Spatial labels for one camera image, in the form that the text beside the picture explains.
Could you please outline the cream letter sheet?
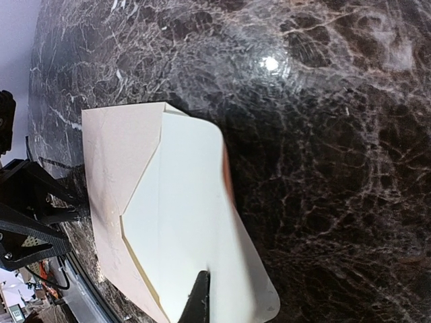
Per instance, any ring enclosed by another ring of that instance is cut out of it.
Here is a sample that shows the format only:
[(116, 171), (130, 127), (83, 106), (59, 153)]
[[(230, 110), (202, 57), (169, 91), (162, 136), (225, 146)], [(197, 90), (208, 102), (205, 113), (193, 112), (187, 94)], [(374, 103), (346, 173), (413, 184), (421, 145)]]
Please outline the cream letter sheet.
[(211, 322), (268, 322), (280, 300), (231, 199), (221, 131), (162, 115), (160, 143), (123, 215), (125, 239), (156, 303), (178, 322), (200, 272)]

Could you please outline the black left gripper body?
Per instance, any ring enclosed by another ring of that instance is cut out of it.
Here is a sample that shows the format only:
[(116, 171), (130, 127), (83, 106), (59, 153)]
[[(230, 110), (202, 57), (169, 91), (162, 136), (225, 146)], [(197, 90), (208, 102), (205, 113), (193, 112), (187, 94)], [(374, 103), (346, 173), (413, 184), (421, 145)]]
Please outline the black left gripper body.
[(1, 90), (1, 155), (11, 150), (16, 101), (13, 94)]

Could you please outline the pink envelope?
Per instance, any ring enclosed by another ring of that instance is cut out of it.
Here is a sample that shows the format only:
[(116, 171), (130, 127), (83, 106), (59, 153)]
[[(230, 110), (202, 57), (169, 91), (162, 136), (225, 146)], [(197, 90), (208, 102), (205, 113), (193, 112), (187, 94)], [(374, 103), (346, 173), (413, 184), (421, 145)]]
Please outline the pink envelope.
[(187, 115), (164, 102), (82, 113), (86, 182), (103, 275), (157, 322), (178, 322), (190, 286), (180, 273), (185, 225), (168, 198), (168, 138)]

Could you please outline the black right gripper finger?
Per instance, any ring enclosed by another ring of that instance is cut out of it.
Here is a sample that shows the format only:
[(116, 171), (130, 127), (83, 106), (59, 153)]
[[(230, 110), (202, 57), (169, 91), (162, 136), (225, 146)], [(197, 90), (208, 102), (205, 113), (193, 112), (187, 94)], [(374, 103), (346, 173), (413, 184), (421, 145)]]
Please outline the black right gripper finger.
[(210, 281), (208, 271), (198, 273), (178, 323), (209, 323)]

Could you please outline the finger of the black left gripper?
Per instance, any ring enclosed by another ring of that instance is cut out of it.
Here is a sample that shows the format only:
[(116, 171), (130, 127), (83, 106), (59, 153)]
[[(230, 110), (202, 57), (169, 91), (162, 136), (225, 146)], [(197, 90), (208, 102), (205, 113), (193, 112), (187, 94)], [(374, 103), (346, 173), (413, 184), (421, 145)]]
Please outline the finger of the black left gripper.
[(69, 252), (69, 240), (32, 217), (1, 204), (1, 268), (17, 270)]
[(1, 168), (1, 204), (44, 224), (80, 220), (84, 202), (42, 166), (14, 159)]

